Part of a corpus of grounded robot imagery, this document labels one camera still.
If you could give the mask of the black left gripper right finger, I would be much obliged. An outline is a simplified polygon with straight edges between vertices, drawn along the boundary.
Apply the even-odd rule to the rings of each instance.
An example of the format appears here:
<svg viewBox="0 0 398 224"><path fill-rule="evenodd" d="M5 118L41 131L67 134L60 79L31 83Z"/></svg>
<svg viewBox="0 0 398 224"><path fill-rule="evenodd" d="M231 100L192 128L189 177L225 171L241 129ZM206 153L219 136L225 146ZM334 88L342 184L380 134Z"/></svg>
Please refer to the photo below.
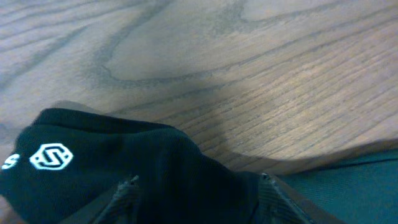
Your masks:
<svg viewBox="0 0 398 224"><path fill-rule="evenodd" d="M260 223L344 224L272 174L261 174L258 196Z"/></svg>

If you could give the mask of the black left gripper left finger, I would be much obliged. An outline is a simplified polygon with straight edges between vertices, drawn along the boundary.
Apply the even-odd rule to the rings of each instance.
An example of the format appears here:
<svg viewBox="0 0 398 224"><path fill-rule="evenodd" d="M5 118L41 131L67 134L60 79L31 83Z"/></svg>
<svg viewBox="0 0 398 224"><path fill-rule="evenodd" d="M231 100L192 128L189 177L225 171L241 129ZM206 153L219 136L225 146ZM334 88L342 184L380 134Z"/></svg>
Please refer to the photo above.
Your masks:
<svg viewBox="0 0 398 224"><path fill-rule="evenodd" d="M135 175L118 185L110 203L92 221L94 224L137 223L140 202L139 176Z"/></svg>

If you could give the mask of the plain black t-shirt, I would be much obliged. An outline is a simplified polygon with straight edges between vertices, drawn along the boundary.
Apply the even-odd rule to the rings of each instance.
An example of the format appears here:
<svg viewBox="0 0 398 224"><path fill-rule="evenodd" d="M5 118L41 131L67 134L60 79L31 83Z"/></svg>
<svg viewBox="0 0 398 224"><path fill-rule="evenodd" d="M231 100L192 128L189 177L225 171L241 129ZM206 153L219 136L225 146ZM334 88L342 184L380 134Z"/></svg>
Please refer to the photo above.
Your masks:
<svg viewBox="0 0 398 224"><path fill-rule="evenodd" d="M21 132L1 195L28 223L92 223L139 176L137 223L260 223L261 174L229 170L164 124L50 108ZM275 175L344 223L397 222L397 150Z"/></svg>

